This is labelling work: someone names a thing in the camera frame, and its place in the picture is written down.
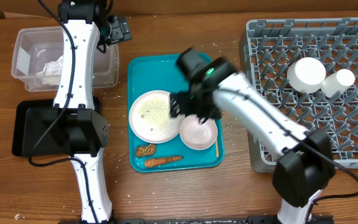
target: green light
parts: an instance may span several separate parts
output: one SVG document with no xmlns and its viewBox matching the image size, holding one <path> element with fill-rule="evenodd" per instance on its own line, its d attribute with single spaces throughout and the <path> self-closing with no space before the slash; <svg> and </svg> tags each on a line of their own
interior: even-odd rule
<svg viewBox="0 0 358 224">
<path fill-rule="evenodd" d="M 211 75 L 214 72 L 215 68 L 210 68 L 208 71 L 206 71 L 207 75 Z"/>
</svg>

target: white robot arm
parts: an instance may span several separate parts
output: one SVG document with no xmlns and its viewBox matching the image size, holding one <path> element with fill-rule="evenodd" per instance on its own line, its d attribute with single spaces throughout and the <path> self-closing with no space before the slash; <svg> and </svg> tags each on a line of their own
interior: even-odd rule
<svg viewBox="0 0 358 224">
<path fill-rule="evenodd" d="M 75 79 L 73 82 L 73 95 L 70 99 L 68 108 L 77 109 L 83 105 L 86 109 L 94 109 L 92 97 L 92 75 L 94 55 L 99 40 L 99 29 L 94 22 L 87 24 L 85 20 L 69 20 L 66 28 L 73 37 L 76 46 Z M 71 43 L 68 41 L 67 34 L 63 31 L 64 50 L 63 68 L 60 86 L 55 97 L 54 105 L 63 107 L 67 98 L 67 91 L 70 83 L 71 73 Z M 106 190 L 106 181 L 103 170 L 104 148 L 98 149 L 97 155 L 89 153 L 76 153 L 74 158 L 81 160 L 86 167 L 89 182 L 89 192 L 92 204 L 99 222 L 109 221 L 112 215 L 112 203 Z M 81 194 L 82 216 L 81 219 L 88 223 L 96 223 L 93 213 L 88 203 L 86 195 L 85 175 L 80 164 L 76 161 L 71 162 L 77 176 L 78 187 Z"/>
<path fill-rule="evenodd" d="M 263 99 L 248 82 L 244 73 L 234 73 L 230 75 L 219 84 L 219 88 L 237 91 L 243 95 L 252 97 L 298 139 L 303 140 L 306 138 L 305 133 L 308 129 L 295 123 L 276 109 L 276 107 Z M 251 101 L 244 100 L 237 95 L 233 95 L 233 93 L 218 90 L 213 92 L 213 101 L 219 109 L 232 113 L 248 131 L 259 139 L 275 161 L 284 155 L 283 149 L 292 149 L 298 144 L 293 138 L 286 136 L 286 132 L 277 126 L 277 124 Z M 282 199 L 281 209 L 277 214 L 280 223 L 305 223 L 306 213 L 310 204 L 320 193 L 321 190 L 316 191 L 316 193 L 310 197 L 308 204 L 303 207 L 294 207 Z"/>
</svg>

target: gray dish rack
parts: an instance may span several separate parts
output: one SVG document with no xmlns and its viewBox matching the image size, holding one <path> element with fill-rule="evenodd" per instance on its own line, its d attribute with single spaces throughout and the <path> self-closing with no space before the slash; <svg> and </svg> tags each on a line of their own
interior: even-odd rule
<svg viewBox="0 0 358 224">
<path fill-rule="evenodd" d="M 241 69 L 255 89 L 296 122 L 325 129 L 336 162 L 358 169 L 358 18 L 251 20 L 240 42 Z M 348 68 L 356 82 L 328 98 L 322 91 L 299 93 L 287 80 L 288 67 L 303 57 L 320 60 L 327 75 Z M 249 135 L 251 165 L 273 172 L 268 150 Z"/>
</svg>

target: white plate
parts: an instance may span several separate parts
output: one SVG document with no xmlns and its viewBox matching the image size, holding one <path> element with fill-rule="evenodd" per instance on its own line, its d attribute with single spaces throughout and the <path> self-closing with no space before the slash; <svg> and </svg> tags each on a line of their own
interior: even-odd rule
<svg viewBox="0 0 358 224">
<path fill-rule="evenodd" d="M 196 115 L 187 116 L 180 126 L 180 138 L 189 148 L 204 150 L 215 143 L 218 127 L 213 119 L 204 124 L 200 124 L 199 120 Z"/>
<path fill-rule="evenodd" d="M 185 116 L 170 117 L 169 95 L 167 91 L 149 91 L 132 104 L 129 126 L 138 138 L 157 144 L 167 142 L 179 134 Z"/>
</svg>

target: clear plastic bin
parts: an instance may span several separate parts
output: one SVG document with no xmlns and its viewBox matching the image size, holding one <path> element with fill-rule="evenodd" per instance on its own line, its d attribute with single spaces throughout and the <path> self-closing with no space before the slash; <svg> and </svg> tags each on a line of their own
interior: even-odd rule
<svg viewBox="0 0 358 224">
<path fill-rule="evenodd" d="M 58 89 L 60 75 L 37 75 L 46 63 L 63 55 L 63 31 L 61 27 L 41 27 L 19 31 L 13 51 L 12 76 L 25 83 L 27 91 L 54 91 Z M 98 50 L 93 65 L 93 88 L 112 87 L 118 81 L 118 46 L 107 47 L 106 53 Z M 43 84 L 54 79 L 56 85 Z"/>
</svg>

